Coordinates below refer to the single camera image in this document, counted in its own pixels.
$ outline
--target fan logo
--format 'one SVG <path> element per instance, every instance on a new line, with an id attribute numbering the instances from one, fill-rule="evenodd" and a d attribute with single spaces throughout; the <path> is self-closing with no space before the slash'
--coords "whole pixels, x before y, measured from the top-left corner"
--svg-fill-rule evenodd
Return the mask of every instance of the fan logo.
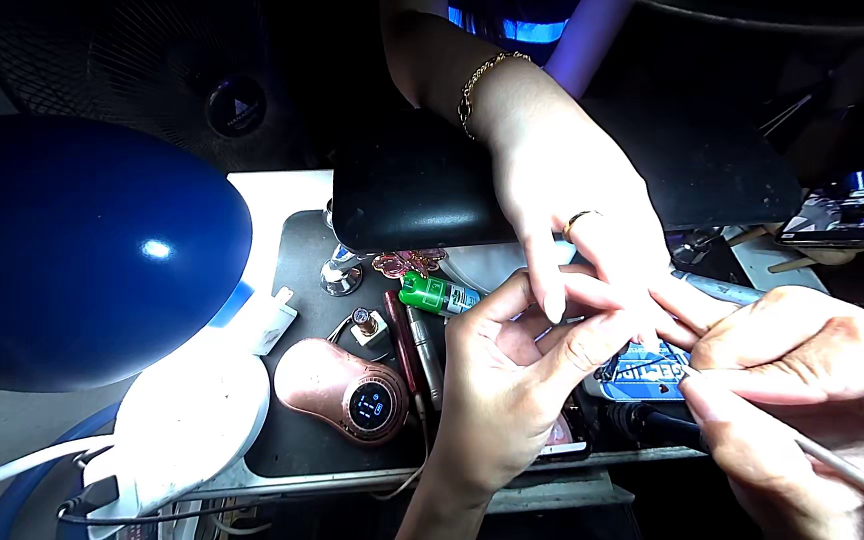
<path id="1" fill-rule="evenodd" d="M 225 125 L 229 128 L 241 129 L 249 123 L 249 116 L 256 110 L 258 103 L 256 104 L 244 104 L 239 100 L 233 100 L 235 102 L 235 116 L 232 117 L 231 120 L 225 122 Z"/>

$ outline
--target electric fan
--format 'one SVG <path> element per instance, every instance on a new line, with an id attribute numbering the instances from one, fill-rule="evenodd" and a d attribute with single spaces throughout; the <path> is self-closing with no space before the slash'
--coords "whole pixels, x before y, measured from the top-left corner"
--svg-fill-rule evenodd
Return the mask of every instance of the electric fan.
<path id="1" fill-rule="evenodd" d="M 258 0 L 0 0 L 20 112 L 120 124 L 223 172 L 315 168 Z"/>

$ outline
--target wrist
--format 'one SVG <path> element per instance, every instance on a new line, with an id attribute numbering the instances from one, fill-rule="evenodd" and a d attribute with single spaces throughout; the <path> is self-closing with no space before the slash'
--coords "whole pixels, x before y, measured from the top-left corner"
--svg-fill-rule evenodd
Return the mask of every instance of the wrist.
<path id="1" fill-rule="evenodd" d="M 466 472 L 454 459 L 450 459 L 437 445 L 429 454 L 428 462 L 422 471 L 419 488 L 425 488 L 438 500 L 448 501 L 457 509 L 485 509 L 495 495 L 495 490 L 481 485 Z"/>
<path id="2" fill-rule="evenodd" d="M 509 151 L 549 130 L 596 127 L 558 82 L 531 61 L 510 57 L 488 69 L 471 92 L 469 131 L 492 153 Z"/>

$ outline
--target phone screen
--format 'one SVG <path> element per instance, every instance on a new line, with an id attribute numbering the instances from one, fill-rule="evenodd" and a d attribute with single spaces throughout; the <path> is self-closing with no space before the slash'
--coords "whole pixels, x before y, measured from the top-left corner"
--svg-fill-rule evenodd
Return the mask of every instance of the phone screen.
<path id="1" fill-rule="evenodd" d="M 864 171 L 809 192 L 798 214 L 775 238 L 788 245 L 864 244 Z"/>

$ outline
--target skin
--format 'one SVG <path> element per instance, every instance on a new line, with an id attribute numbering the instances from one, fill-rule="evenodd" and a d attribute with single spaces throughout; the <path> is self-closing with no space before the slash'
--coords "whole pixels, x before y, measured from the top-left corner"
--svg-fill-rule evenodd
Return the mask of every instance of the skin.
<path id="1" fill-rule="evenodd" d="M 802 287 L 739 309 L 673 277 L 653 295 L 695 334 L 702 374 L 679 388 L 750 516 L 770 537 L 864 538 L 864 494 L 776 420 L 864 470 L 864 309 Z"/>
<path id="2" fill-rule="evenodd" d="M 448 1 L 386 0 L 383 42 L 391 79 L 402 94 L 459 127 L 462 87 L 499 49 L 450 23 L 448 7 Z M 613 19 L 618 25 L 622 17 Z M 570 42 L 581 25 L 575 28 Z M 598 62 L 603 55 L 600 48 L 593 56 Z M 565 56 L 549 66 L 553 72 L 568 68 Z M 592 72 L 579 76 L 585 80 Z M 640 326 L 635 339 L 656 348 L 664 314 L 647 284 L 665 271 L 668 251 L 645 182 L 628 157 L 569 92 L 524 59 L 488 69 L 470 99 L 468 129 L 491 153 L 496 197 L 525 250 L 535 299 L 545 314 L 558 322 L 566 309 L 552 233 L 571 217 L 595 211 L 575 221 L 571 237 L 603 281 L 637 299 L 631 307 Z"/>
<path id="3" fill-rule="evenodd" d="M 570 391 L 635 333 L 621 289 L 588 268 L 561 272 L 567 312 L 585 315 L 581 323 L 536 341 L 551 323 L 525 272 L 449 323 L 438 437 L 398 539 L 474 538 L 489 500 L 538 455 Z M 652 294 L 682 325 L 663 337 L 691 349 L 702 368 L 680 384 L 686 403 L 766 536 L 864 538 L 864 495 L 806 457 L 776 420 L 864 469 L 864 309 L 798 287 L 738 309 L 672 277 Z"/>

